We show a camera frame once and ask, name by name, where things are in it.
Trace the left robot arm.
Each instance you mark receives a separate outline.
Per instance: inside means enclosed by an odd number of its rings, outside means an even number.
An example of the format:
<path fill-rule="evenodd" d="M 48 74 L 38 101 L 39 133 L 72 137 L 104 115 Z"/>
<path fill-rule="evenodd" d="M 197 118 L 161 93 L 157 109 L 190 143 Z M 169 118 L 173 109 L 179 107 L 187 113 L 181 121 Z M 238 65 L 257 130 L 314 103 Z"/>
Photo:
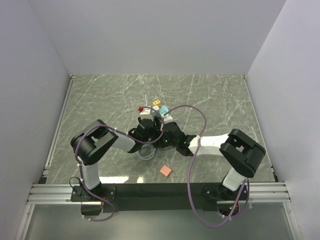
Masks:
<path fill-rule="evenodd" d="M 137 127 L 123 133 L 98 119 L 74 136 L 70 145 L 79 164 L 82 195 L 88 201 L 103 196 L 98 161 L 110 148 L 120 149 L 129 154 L 137 153 L 160 139 L 161 125 L 160 117 L 139 117 Z"/>

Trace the white charger plug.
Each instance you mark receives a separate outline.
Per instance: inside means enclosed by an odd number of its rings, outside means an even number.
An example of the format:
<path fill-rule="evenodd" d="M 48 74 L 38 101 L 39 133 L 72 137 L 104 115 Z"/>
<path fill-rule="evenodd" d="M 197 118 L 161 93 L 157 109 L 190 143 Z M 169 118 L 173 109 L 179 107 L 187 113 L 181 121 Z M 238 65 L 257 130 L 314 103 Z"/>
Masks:
<path fill-rule="evenodd" d="M 160 112 L 160 108 L 157 105 L 153 106 L 152 109 L 157 113 Z"/>

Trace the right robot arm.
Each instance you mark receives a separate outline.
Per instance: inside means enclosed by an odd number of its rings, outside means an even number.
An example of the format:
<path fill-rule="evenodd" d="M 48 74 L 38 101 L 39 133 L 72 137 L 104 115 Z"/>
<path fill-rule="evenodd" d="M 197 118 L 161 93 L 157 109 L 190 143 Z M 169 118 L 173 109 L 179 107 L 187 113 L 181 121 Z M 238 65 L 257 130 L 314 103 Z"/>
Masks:
<path fill-rule="evenodd" d="M 155 148 L 173 147 L 181 155 L 195 159 L 202 155 L 222 156 L 231 165 L 221 183 L 203 187 L 202 195 L 216 201 L 244 199 L 248 190 L 243 182 L 256 174 L 266 150 L 239 129 L 216 136 L 185 134 L 175 122 L 162 124 L 159 117 L 152 121 L 149 139 Z"/>

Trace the yellow charger plug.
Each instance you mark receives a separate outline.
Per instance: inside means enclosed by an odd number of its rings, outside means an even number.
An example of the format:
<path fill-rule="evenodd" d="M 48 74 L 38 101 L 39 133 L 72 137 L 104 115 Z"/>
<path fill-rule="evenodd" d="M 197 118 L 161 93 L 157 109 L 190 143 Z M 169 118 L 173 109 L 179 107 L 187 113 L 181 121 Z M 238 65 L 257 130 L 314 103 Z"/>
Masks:
<path fill-rule="evenodd" d="M 158 106 L 159 107 L 159 106 L 161 106 L 162 103 L 161 103 L 161 101 L 159 99 L 157 99 L 152 104 L 153 104 L 153 106 Z"/>

